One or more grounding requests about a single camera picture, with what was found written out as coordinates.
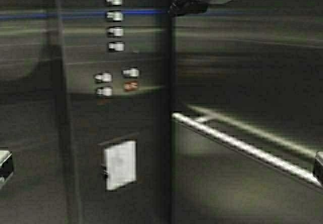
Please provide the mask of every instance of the elevator button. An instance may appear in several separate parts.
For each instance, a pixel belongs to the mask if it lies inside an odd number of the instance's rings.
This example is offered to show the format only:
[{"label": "elevator button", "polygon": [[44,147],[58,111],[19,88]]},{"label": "elevator button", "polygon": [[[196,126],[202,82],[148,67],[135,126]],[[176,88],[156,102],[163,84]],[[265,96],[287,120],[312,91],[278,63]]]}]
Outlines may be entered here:
[{"label": "elevator button", "polygon": [[124,51],[125,43],[122,41],[109,42],[109,51]]},{"label": "elevator button", "polygon": [[112,75],[110,73],[100,73],[94,76],[96,83],[109,83],[112,82]]},{"label": "elevator button", "polygon": [[105,16],[109,21],[123,21],[123,14],[121,11],[108,11]]},{"label": "elevator button", "polygon": [[138,89],[138,81],[126,82],[124,85],[124,89],[126,92],[137,90]]},{"label": "elevator button", "polygon": [[107,6],[121,6],[123,0],[105,0]]},{"label": "elevator button", "polygon": [[122,37],[124,35],[124,29],[121,26],[112,26],[107,29],[108,37]]},{"label": "elevator button", "polygon": [[122,74],[125,78],[138,78],[140,71],[137,68],[129,68],[122,71]]},{"label": "elevator button", "polygon": [[112,88],[111,87],[100,87],[96,89],[96,95],[98,97],[109,97],[112,96]]}]

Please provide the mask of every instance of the metal handrail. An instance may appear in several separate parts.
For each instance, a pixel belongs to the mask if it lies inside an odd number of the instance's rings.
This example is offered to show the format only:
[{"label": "metal handrail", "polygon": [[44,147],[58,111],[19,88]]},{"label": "metal handrail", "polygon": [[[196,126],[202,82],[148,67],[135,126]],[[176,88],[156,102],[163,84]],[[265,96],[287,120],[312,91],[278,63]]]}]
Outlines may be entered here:
[{"label": "metal handrail", "polygon": [[231,148],[235,148],[243,153],[256,158],[272,167],[275,167],[285,173],[295,176],[301,180],[306,181],[316,187],[323,188],[322,184],[317,180],[317,178],[309,171],[294,165],[290,162],[282,160],[279,157],[273,156],[261,149],[258,149],[248,143],[238,140],[232,136],[229,136],[223,132],[213,129],[207,125],[199,123],[189,117],[186,117],[180,113],[173,113],[173,119],[184,124],[185,126],[191,127],[197,130],[199,133],[204,133],[206,136],[218,139],[225,145]]}]

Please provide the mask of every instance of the white paper sign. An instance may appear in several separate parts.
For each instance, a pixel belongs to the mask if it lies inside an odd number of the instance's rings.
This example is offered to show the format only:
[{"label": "white paper sign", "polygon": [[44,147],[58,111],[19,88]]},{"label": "white paper sign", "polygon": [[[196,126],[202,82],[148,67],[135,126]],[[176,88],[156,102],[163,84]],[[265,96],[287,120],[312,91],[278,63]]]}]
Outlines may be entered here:
[{"label": "white paper sign", "polygon": [[106,189],[115,190],[136,181],[136,142],[126,141],[104,150],[108,174]]}]

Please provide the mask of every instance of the stainless steel wall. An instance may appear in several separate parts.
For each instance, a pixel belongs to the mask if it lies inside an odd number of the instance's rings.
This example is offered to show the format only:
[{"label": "stainless steel wall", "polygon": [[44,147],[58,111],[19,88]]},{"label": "stainless steel wall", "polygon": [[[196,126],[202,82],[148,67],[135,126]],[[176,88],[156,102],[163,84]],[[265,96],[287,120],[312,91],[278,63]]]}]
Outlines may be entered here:
[{"label": "stainless steel wall", "polygon": [[15,174],[0,191],[2,223],[67,223],[52,80],[53,0],[0,0],[0,148]]},{"label": "stainless steel wall", "polygon": [[[169,0],[125,1],[126,51],[113,54],[104,0],[0,0],[0,147],[16,168],[4,223],[169,223]],[[138,91],[124,91],[124,67],[140,69]],[[110,99],[95,95],[101,71]],[[138,181],[109,192],[102,154],[116,137],[137,140]]]},{"label": "stainless steel wall", "polygon": [[[237,0],[177,18],[177,111],[312,171],[322,150],[321,0]],[[321,195],[179,130],[175,223],[321,223]]]},{"label": "stainless steel wall", "polygon": [[271,145],[311,162],[322,148],[322,9],[320,0],[238,0],[178,18],[178,103],[218,114],[212,124],[236,134],[270,133]]}]

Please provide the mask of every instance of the blue stripe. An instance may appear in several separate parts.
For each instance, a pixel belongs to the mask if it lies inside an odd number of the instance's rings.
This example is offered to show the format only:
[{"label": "blue stripe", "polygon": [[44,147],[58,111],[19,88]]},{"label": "blue stripe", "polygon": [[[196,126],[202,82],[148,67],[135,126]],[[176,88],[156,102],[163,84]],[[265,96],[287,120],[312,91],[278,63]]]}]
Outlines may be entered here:
[{"label": "blue stripe", "polygon": [[[91,19],[102,17],[104,18],[106,11],[75,11],[71,13],[63,13],[63,19]],[[165,10],[124,10],[124,15],[158,15],[167,13]],[[16,14],[16,15],[0,15],[0,20],[23,20],[23,19],[48,19],[54,18],[55,13],[33,13],[33,14]]]}]

